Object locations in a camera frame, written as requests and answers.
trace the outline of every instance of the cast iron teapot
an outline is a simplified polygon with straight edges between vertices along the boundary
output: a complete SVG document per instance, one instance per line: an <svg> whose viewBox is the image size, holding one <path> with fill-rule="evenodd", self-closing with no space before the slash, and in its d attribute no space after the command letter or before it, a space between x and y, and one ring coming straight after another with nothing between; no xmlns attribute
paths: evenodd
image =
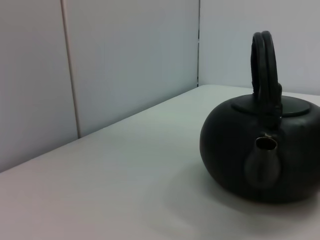
<svg viewBox="0 0 320 240"><path fill-rule="evenodd" d="M200 152L212 177L246 199L289 203L320 187L320 108L282 96L272 36L251 47L253 94L229 99L207 117Z"/></svg>

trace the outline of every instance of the white table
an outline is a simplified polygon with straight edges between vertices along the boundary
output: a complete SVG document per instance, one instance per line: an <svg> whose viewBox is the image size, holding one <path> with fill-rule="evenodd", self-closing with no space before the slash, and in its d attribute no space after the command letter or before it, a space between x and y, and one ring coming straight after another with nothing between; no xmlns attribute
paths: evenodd
<svg viewBox="0 0 320 240"><path fill-rule="evenodd" d="M207 115L251 92L201 86L1 173L0 239L319 240L316 197L253 204L220 189L202 163Z"/></svg>

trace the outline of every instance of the teapot handle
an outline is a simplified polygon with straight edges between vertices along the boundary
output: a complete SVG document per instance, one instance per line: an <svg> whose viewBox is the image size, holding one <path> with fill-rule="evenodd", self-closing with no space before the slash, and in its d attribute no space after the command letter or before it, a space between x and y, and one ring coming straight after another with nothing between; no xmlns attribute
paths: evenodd
<svg viewBox="0 0 320 240"><path fill-rule="evenodd" d="M279 127L282 117L282 86L278 83L275 48L270 32L256 32L251 46L253 96L260 107L259 119L271 129Z"/></svg>

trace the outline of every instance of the white wall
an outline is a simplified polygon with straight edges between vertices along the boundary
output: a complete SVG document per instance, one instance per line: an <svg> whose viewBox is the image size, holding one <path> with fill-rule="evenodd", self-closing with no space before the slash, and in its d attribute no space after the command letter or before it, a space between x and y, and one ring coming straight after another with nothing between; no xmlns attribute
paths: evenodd
<svg viewBox="0 0 320 240"><path fill-rule="evenodd" d="M81 135L197 86L198 0L65 0Z"/></svg>
<svg viewBox="0 0 320 240"><path fill-rule="evenodd" d="M0 1L0 171L77 139L59 0Z"/></svg>
<svg viewBox="0 0 320 240"><path fill-rule="evenodd" d="M286 92L320 95L320 2L201 0L199 83L251 87L255 32L271 32Z"/></svg>

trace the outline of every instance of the black teapot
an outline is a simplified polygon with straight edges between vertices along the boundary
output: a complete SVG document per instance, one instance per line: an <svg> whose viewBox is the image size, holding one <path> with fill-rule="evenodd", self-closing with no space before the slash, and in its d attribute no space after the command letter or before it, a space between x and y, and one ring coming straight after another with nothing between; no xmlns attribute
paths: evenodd
<svg viewBox="0 0 320 240"><path fill-rule="evenodd" d="M282 96L268 31L253 36L251 75L253 94L221 103L205 120L205 167L223 188L246 199L306 199L320 188L320 108Z"/></svg>

